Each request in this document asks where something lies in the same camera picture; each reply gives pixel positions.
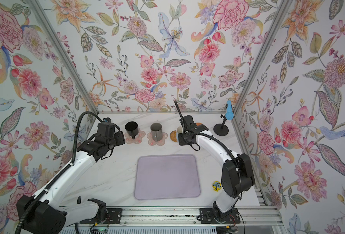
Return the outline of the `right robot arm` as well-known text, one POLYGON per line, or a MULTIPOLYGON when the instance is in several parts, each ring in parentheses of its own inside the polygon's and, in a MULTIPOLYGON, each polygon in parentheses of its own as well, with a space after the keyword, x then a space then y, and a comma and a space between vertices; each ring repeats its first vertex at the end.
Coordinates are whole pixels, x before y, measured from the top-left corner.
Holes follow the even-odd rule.
POLYGON ((180 146, 197 145, 205 149, 222 166, 221 186, 224 192, 213 203, 206 215, 206 223, 225 223, 232 215, 235 205, 255 185, 250 157, 247 154, 236 154, 215 138, 204 125, 197 125, 190 115, 180 115, 182 133, 178 134, 180 146))

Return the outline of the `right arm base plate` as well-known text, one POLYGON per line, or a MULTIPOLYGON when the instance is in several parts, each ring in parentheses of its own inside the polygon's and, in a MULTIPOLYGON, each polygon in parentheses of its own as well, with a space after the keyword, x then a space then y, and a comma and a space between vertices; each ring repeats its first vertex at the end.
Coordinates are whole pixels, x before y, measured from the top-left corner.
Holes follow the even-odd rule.
POLYGON ((199 215, 196 217, 201 224, 239 224, 241 223, 240 214, 236 208, 221 213, 215 208, 200 208, 199 215))

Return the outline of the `pink flower coaster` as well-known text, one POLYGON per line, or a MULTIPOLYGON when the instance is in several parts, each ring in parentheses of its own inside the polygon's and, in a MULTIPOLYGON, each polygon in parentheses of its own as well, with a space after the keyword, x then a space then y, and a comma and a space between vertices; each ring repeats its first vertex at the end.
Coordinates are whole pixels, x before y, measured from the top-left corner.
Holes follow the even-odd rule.
POLYGON ((143 141, 143 138, 146 136, 144 131, 139 131, 138 135, 135 138, 132 138, 127 132, 124 134, 125 142, 127 144, 140 144, 143 141))
POLYGON ((147 134, 148 144, 149 144, 150 146, 155 146, 155 145, 163 146, 163 145, 165 144, 167 138, 168 138, 168 134, 167 134, 167 133, 163 133, 162 140, 160 140, 160 141, 155 141, 155 140, 152 138, 152 133, 148 133, 148 134, 147 134))

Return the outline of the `black mug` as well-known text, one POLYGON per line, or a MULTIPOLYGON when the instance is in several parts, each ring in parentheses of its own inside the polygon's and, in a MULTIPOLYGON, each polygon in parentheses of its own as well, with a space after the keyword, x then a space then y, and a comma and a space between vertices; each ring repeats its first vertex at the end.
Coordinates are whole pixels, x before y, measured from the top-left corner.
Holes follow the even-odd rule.
POLYGON ((125 130, 132 139, 135 139, 139 134, 138 124, 135 121, 126 123, 125 130))

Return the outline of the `light blue mug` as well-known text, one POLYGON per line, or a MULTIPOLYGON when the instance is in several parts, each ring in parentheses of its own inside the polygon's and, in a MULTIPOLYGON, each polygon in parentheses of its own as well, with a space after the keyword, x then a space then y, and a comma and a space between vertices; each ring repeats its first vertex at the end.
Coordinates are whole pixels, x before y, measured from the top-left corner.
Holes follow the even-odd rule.
POLYGON ((179 126, 176 130, 177 134, 182 134, 183 133, 183 127, 179 126))

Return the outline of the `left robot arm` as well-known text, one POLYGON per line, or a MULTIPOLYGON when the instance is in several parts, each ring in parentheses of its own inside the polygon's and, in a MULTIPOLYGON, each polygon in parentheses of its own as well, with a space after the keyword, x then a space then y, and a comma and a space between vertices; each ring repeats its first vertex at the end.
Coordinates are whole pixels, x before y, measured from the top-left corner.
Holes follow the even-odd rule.
POLYGON ((120 127, 104 118, 97 132, 73 149, 68 162, 45 186, 32 196, 24 195, 17 202, 19 223, 17 234, 26 230, 32 234, 58 234, 67 226, 83 220, 95 223, 108 217, 106 203, 88 199, 79 204, 62 207, 61 203, 80 177, 100 160, 111 156, 115 147, 125 144, 120 127))

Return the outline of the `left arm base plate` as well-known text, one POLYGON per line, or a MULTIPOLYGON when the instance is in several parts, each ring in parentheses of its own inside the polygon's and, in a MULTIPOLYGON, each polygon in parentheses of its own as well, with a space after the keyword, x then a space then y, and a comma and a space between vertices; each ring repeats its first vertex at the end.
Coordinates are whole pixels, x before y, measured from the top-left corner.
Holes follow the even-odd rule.
POLYGON ((122 218, 122 208, 107 208, 106 212, 96 215, 94 218, 80 221, 80 224, 120 224, 122 218))

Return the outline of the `woven rattan coaster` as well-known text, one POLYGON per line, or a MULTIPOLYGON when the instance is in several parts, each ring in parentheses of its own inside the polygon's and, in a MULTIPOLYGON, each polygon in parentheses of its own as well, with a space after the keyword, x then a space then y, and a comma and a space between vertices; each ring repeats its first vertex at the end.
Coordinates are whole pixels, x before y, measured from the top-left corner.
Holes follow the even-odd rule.
POLYGON ((171 139, 171 141, 173 141, 173 142, 178 142, 177 131, 176 131, 176 130, 174 130, 174 131, 172 131, 172 132, 170 133, 170 139, 171 139))

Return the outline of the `grey mug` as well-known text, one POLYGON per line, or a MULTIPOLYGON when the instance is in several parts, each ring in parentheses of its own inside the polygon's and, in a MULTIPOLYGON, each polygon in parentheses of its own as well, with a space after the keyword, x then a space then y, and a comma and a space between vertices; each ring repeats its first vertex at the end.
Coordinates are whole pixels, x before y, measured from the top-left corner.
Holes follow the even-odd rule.
POLYGON ((163 130, 160 123, 153 123, 150 127, 152 139, 155 142, 161 141, 163 139, 163 130))

